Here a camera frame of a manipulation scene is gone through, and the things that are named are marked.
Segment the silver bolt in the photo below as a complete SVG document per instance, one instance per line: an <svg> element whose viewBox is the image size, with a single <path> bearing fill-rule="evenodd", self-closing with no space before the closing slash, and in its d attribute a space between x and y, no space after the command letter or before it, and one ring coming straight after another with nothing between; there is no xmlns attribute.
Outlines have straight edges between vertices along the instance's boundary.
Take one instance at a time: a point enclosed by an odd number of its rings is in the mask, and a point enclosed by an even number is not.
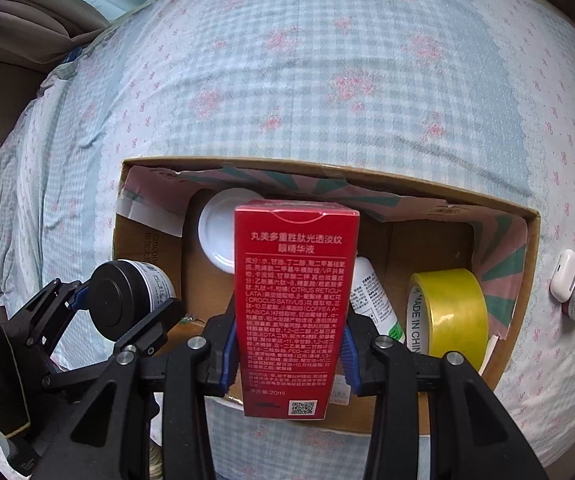
<svg viewBox="0 0 575 480"><path fill-rule="evenodd" d="M378 346L378 348L382 348L383 350L385 350L394 344L394 339L392 339L388 335L379 335L375 339L375 343L376 346Z"/></svg>
<svg viewBox="0 0 575 480"><path fill-rule="evenodd" d="M190 337L187 340L187 346L189 346L192 350L198 350L199 348L203 348L207 343L207 339L205 339L202 335L195 335L194 337Z"/></svg>
<svg viewBox="0 0 575 480"><path fill-rule="evenodd" d="M116 356L116 362L120 365L128 365L134 360L134 352L123 350Z"/></svg>
<svg viewBox="0 0 575 480"><path fill-rule="evenodd" d="M446 359L448 363L454 366L462 365L465 361L465 358L459 352L450 352L447 354Z"/></svg>

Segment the packing tape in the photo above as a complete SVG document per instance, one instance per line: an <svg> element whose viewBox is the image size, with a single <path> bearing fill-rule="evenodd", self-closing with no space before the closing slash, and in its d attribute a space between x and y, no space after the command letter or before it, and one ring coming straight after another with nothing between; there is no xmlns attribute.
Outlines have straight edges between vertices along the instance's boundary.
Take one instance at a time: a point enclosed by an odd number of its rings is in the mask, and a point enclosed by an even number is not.
<svg viewBox="0 0 575 480"><path fill-rule="evenodd" d="M412 274L406 336L413 352L442 357L456 350L479 370L487 348L488 321L476 277L467 269Z"/></svg>

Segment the bed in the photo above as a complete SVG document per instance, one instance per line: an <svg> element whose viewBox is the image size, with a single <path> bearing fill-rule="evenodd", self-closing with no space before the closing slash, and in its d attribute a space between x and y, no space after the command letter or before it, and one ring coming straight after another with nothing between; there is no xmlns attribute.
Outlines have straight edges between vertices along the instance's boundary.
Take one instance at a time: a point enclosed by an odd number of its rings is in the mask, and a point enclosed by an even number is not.
<svg viewBox="0 0 575 480"><path fill-rule="evenodd" d="M528 312L495 392L544 464L574 442L575 326L548 278L575 250L575 26L544 0L151 0L128 13L47 77L0 148L8 314L111 259L121 162L155 155L367 168L537 210ZM81 313L54 359L75 368L110 348ZM362 477L366 436L208 408L229 479Z"/></svg>

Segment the white round dish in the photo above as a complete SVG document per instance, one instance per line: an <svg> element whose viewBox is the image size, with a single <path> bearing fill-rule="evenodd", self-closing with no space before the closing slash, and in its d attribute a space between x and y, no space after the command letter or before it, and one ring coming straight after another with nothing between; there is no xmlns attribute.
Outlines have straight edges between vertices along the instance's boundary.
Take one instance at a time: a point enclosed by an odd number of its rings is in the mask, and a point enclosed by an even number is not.
<svg viewBox="0 0 575 480"><path fill-rule="evenodd" d="M203 252L216 267L234 273L234 210L241 204L263 197L242 187L215 194L198 219L198 240Z"/></svg>

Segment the red box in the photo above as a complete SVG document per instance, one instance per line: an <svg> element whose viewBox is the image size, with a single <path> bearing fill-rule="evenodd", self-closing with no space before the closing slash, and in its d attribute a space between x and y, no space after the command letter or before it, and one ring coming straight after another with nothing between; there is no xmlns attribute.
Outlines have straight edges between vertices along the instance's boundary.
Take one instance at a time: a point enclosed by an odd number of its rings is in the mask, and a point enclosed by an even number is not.
<svg viewBox="0 0 575 480"><path fill-rule="evenodd" d="M234 214L245 415L325 418L347 316L359 212L254 200Z"/></svg>

